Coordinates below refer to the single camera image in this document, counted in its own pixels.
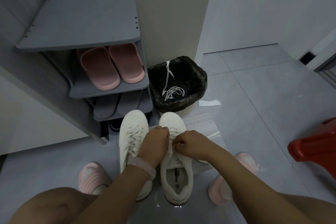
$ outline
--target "black garbage bag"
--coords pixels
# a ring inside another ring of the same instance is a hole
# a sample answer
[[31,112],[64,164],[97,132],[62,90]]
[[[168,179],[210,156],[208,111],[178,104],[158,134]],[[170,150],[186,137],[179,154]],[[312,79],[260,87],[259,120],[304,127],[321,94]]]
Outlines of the black garbage bag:
[[182,96],[175,93],[174,99],[165,101],[162,91],[166,85],[166,66],[167,63],[163,62],[148,69],[149,86],[158,111],[162,113],[181,111],[204,96],[208,86],[207,73],[189,57],[181,56],[169,63],[169,70],[174,78],[169,75],[166,90],[177,86],[181,87],[185,94]]

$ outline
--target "red plastic object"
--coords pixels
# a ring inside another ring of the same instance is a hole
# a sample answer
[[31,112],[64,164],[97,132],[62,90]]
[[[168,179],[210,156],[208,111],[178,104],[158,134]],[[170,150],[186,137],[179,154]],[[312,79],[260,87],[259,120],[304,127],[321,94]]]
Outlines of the red plastic object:
[[336,179],[336,117],[322,124],[317,133],[290,142],[288,151],[297,162],[314,162]]

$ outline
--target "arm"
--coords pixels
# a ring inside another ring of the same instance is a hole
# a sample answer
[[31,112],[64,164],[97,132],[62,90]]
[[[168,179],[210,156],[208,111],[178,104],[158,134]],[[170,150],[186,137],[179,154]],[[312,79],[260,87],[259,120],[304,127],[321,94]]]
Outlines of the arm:
[[[156,168],[168,151],[168,128],[154,128],[145,136],[138,156]],[[135,200],[149,174],[129,165],[72,224],[126,223]]]
[[216,168],[230,186],[237,207],[248,223],[312,223],[228,151],[204,135],[186,131],[178,135],[172,144],[179,154],[205,160]]

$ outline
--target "white sneaker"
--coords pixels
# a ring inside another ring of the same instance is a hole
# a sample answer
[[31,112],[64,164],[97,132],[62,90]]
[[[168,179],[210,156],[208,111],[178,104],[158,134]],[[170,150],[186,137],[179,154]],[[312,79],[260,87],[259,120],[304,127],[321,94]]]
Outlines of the white sneaker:
[[[147,118],[140,110],[130,111],[124,117],[119,134],[120,173],[127,166],[128,158],[138,155],[142,141],[149,132]],[[144,199],[152,190],[152,181],[146,181],[137,200]]]
[[172,147],[173,139],[186,131],[180,116],[166,112],[161,116],[159,126],[168,127],[170,133],[169,148],[161,162],[161,183],[166,199],[174,205],[188,201],[193,190],[194,176],[191,158],[178,154]]

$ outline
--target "gray shoe rack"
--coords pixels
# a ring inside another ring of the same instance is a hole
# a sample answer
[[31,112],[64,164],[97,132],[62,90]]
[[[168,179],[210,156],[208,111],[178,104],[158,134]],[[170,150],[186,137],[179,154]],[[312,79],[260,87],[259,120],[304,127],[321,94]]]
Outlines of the gray shoe rack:
[[[58,54],[126,43],[135,43],[145,78],[134,84],[121,79],[120,85],[109,91],[98,90],[78,60],[66,62]],[[69,81],[69,96],[86,99],[97,121],[122,118],[134,109],[153,110],[135,0],[47,0],[16,48],[43,53]]]

